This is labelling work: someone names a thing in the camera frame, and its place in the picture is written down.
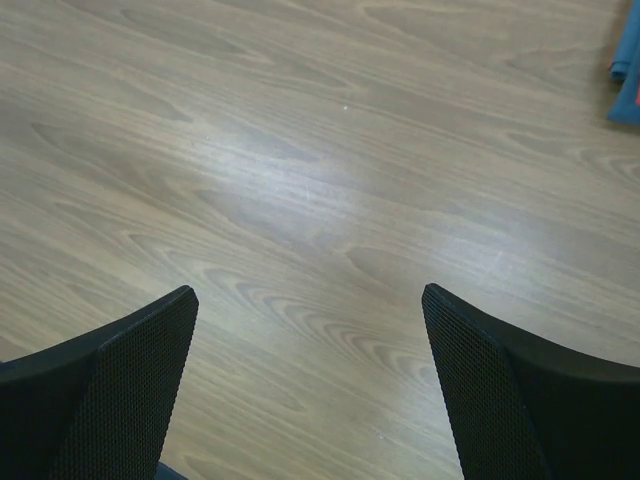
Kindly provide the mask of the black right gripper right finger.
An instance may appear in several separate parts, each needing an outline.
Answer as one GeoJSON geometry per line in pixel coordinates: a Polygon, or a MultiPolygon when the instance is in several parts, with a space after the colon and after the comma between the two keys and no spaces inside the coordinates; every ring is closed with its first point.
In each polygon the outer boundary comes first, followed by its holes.
{"type": "Polygon", "coordinates": [[[638,368],[553,343],[435,283],[422,308],[465,478],[638,478],[638,368]]]}

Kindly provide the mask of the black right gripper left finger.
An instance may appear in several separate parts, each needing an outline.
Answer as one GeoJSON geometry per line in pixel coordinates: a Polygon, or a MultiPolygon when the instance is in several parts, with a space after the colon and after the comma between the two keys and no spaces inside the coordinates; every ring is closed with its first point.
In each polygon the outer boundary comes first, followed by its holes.
{"type": "Polygon", "coordinates": [[[198,315],[181,286],[1,365],[4,479],[178,479],[160,457],[198,315]]]}

